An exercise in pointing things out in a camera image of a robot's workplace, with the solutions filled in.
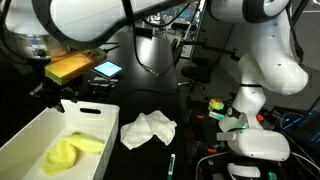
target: yellow block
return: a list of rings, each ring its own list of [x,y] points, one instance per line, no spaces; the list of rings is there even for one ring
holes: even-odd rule
[[[81,52],[45,67],[45,74],[59,85],[63,85],[81,74],[88,72],[95,61]]]

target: small screen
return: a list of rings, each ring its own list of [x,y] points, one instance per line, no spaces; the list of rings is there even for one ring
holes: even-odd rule
[[[115,74],[117,74],[119,71],[121,71],[122,67],[120,67],[110,61],[107,61],[107,62],[104,62],[104,63],[94,67],[93,69],[95,69],[99,73],[104,74],[108,77],[112,77]]]

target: yellow cloth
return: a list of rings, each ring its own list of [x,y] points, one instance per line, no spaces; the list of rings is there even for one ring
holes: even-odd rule
[[[95,136],[73,133],[70,136],[63,137],[48,150],[40,169],[46,175],[53,176],[74,165],[78,150],[87,153],[100,153],[103,146],[104,143]]]

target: white napkin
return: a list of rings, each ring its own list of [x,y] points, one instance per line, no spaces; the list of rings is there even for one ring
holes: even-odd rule
[[[177,124],[161,111],[154,111],[149,115],[140,113],[134,122],[121,127],[121,142],[131,150],[157,135],[165,145],[169,145],[175,135],[176,126]]]

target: crumpled tissue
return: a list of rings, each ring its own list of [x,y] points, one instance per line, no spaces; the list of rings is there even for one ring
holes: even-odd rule
[[[140,113],[134,122],[121,127],[121,142],[131,150],[156,135],[165,145],[169,145],[175,135],[176,126],[177,124],[161,111],[154,111],[149,115]]]

